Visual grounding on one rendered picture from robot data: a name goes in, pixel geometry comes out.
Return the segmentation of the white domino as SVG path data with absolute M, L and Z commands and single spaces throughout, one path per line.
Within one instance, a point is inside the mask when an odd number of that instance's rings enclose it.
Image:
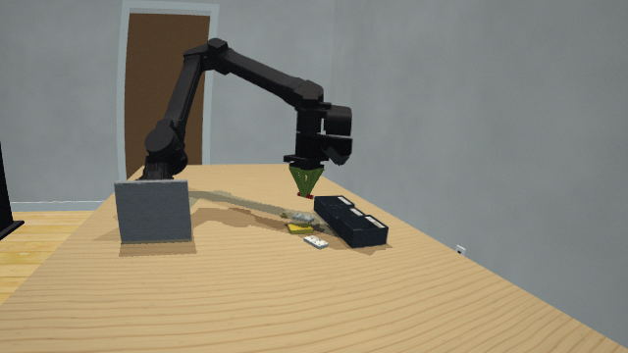
M 310 217 L 310 216 L 306 216 L 306 215 L 302 215 L 302 214 L 298 214 L 298 213 L 292 215 L 292 218 L 300 220 L 300 221 L 304 221 L 304 222 L 307 222 L 307 223 L 310 223 L 310 222 L 312 222 L 314 220 L 314 217 Z
M 303 240 L 309 243 L 310 245 L 316 247 L 317 249 L 325 248 L 325 247 L 328 247 L 329 245 L 329 243 L 323 241 L 322 239 L 314 235 L 303 237 Z

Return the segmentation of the red battery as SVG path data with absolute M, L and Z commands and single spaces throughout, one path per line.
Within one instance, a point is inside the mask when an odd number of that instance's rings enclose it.
M 299 192 L 297 192 L 297 196 L 301 196 Z M 301 197 L 302 197 L 302 196 L 301 196 Z M 311 195 L 311 194 L 307 194 L 307 196 L 306 196 L 306 197 L 304 197 L 304 198 L 313 199 L 313 198 L 314 198 L 314 196 L 313 196 L 313 195 Z

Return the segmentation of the dark blue rack of labelled bins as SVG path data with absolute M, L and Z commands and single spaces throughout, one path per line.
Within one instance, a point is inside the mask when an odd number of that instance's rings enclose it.
M 351 248 L 387 244 L 389 227 L 361 212 L 342 195 L 314 196 L 313 210 Z

